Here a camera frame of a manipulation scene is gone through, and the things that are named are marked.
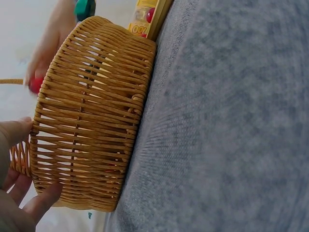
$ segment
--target red toy piece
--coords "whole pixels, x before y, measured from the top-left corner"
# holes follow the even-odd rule
[[[155,7],[150,8],[150,10],[148,11],[146,15],[146,20],[148,23],[151,23],[151,20],[153,19],[153,16],[154,16],[154,12],[155,12]]]
[[[29,83],[29,90],[34,94],[39,94],[44,77],[34,78]]]

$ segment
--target green object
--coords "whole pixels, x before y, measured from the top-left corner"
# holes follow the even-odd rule
[[[76,15],[78,21],[83,21],[88,17],[94,16],[95,10],[95,0],[78,0],[75,5],[74,14]]]

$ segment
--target woven basket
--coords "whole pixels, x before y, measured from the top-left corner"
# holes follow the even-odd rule
[[[38,193],[63,184],[55,206],[113,211],[143,112],[155,42],[94,16],[68,36],[41,87],[30,142],[11,167]],[[2,80],[21,84],[21,80]]]

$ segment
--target gray knit fabric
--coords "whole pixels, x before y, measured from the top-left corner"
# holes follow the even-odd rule
[[[309,232],[309,1],[175,0],[106,232]]]

